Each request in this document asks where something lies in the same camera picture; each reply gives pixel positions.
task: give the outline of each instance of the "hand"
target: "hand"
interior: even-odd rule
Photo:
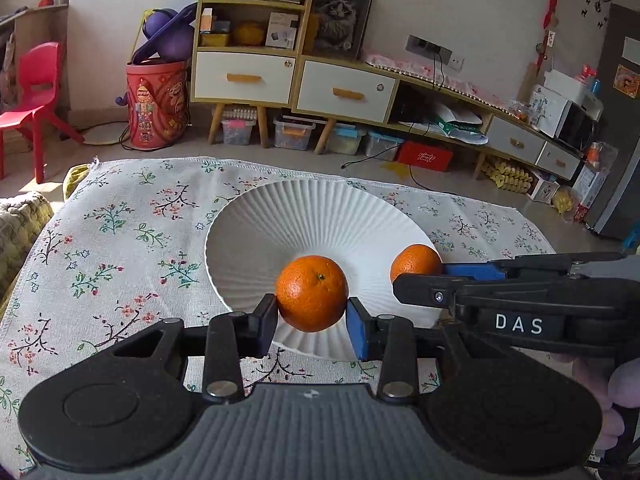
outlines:
[[[574,380],[587,388],[602,409],[602,430],[594,445],[597,450],[616,447],[618,437],[625,432],[625,423],[613,405],[623,408],[640,408],[640,359],[618,367],[609,381],[591,368],[583,359],[570,356],[554,356],[557,361],[573,362]]]

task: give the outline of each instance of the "wooden cabinet leg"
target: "wooden cabinet leg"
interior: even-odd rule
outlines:
[[[476,170],[474,171],[474,180],[476,180],[480,176],[480,172],[482,171],[482,165],[486,160],[486,153],[478,154],[478,161],[476,162]]]
[[[263,148],[269,147],[269,125],[267,124],[267,108],[258,106],[258,127],[260,128],[260,143]]]
[[[326,146],[326,142],[329,140],[329,135],[331,135],[331,130],[334,129],[335,123],[337,123],[336,119],[328,119],[326,125],[324,126],[324,130],[322,130],[322,135],[318,140],[318,144],[316,145],[316,151],[314,152],[316,155],[321,155],[324,152],[324,147]]]
[[[212,120],[211,127],[209,129],[209,144],[213,144],[213,141],[216,139],[216,133],[220,128],[220,123],[222,122],[222,114],[225,111],[225,104],[218,103],[216,107],[211,111]]]

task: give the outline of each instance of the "orange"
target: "orange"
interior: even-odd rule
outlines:
[[[393,283],[400,274],[442,273],[442,260],[438,253],[426,245],[415,244],[402,251],[391,264],[389,277]]]
[[[280,314],[302,332],[320,332],[338,322],[344,314],[348,295],[342,269],[324,256],[294,260],[276,282]]]

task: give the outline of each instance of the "cat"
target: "cat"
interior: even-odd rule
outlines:
[[[351,50],[356,28],[356,10],[348,0],[325,0],[316,4],[319,14],[316,46],[337,50]]]

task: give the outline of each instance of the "gray ribbed surface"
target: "gray ribbed surface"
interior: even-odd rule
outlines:
[[[147,465],[101,475],[44,467],[28,475],[28,480],[354,478],[504,477],[453,459],[434,443],[411,409],[374,400],[361,384],[258,384],[239,404],[209,408],[181,446]],[[576,468],[545,480],[588,478]]]

